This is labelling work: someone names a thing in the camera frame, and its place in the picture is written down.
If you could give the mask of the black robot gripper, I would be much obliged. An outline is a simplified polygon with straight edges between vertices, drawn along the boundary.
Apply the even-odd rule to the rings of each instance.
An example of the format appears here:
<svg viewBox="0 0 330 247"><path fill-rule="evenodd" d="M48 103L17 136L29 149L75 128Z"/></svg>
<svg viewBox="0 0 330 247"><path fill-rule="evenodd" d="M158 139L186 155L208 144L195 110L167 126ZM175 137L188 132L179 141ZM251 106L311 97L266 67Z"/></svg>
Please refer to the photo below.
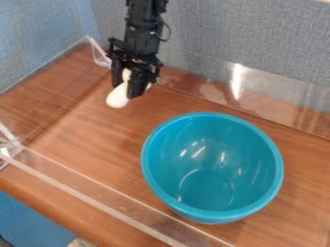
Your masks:
<svg viewBox="0 0 330 247"><path fill-rule="evenodd" d="M164 64L155 54L135 55L126 51L126 43L116 38L110 38L108 42L110 48L106 54L112 60L112 86L118 87L123 83L123 70L131 70L127 97L139 97L144 94L148 81L154 84L160 82L160 70Z"/></svg>

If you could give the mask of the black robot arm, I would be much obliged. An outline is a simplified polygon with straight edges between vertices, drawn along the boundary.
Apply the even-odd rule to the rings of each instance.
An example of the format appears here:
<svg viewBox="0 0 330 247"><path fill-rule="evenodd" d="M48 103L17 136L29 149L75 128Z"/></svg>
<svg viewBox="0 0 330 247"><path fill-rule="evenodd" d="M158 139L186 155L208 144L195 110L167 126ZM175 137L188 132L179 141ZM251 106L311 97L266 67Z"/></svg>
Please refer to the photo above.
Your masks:
<svg viewBox="0 0 330 247"><path fill-rule="evenodd" d="M150 83L160 81L160 71L164 66L158 58L163 29L168 28L162 14L166 12L168 0L127 0L124 39L108 39L107 57L112 60L112 86L118 88L124 83L124 69L130 70L128 99L139 97Z"/></svg>

